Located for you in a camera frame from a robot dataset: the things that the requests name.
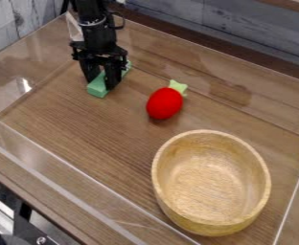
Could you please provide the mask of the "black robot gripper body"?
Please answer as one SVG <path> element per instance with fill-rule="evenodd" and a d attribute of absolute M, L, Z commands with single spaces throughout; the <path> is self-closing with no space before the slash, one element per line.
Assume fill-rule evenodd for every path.
<path fill-rule="evenodd" d="M 112 21 L 79 21 L 80 38 L 71 41 L 73 60 L 81 66 L 105 66 L 116 63 L 125 66 L 128 52 L 117 45 L 116 31 L 124 26 L 116 26 Z"/>

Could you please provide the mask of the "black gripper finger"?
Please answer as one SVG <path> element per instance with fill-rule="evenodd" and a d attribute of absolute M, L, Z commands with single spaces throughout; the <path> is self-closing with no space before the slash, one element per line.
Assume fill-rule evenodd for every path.
<path fill-rule="evenodd" d="M 104 66 L 104 84 L 105 89 L 112 90 L 121 81 L 121 63 L 108 62 Z"/>
<path fill-rule="evenodd" d="M 92 60 L 81 60 L 79 64 L 80 64 L 80 68 L 85 76 L 85 79 L 87 79 L 87 82 L 91 83 L 101 72 L 100 65 Z"/>

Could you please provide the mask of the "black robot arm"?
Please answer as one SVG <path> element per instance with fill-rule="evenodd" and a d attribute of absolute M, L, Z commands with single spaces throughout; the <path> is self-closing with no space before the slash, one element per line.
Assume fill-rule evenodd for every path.
<path fill-rule="evenodd" d="M 108 9 L 107 0 L 75 0 L 75 5 L 83 39 L 71 41 L 72 57 L 87 81 L 92 82 L 104 72 L 104 89 L 112 90 L 128 65 L 128 51 L 117 45 L 116 34 L 125 22 L 117 26 L 113 18 L 113 15 L 123 15 Z"/>

